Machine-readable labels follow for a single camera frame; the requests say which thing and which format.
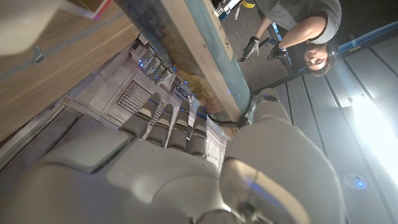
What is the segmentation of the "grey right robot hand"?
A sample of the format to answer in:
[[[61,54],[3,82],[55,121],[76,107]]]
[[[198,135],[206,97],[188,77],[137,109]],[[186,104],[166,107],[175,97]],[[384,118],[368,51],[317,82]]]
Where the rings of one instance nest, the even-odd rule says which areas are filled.
[[[154,93],[119,129],[100,128],[51,150],[1,197],[2,223],[343,223],[338,176],[293,126],[274,89],[252,124],[206,159],[206,119],[167,106],[147,129]]]

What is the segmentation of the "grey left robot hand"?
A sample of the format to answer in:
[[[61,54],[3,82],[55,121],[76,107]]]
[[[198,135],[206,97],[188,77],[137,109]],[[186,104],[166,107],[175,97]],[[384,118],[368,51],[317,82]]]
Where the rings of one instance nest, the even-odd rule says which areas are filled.
[[[175,75],[166,63],[157,54],[151,45],[140,45],[135,42],[128,51],[129,60],[135,63],[140,71],[144,73],[155,85],[163,85],[170,90]]]

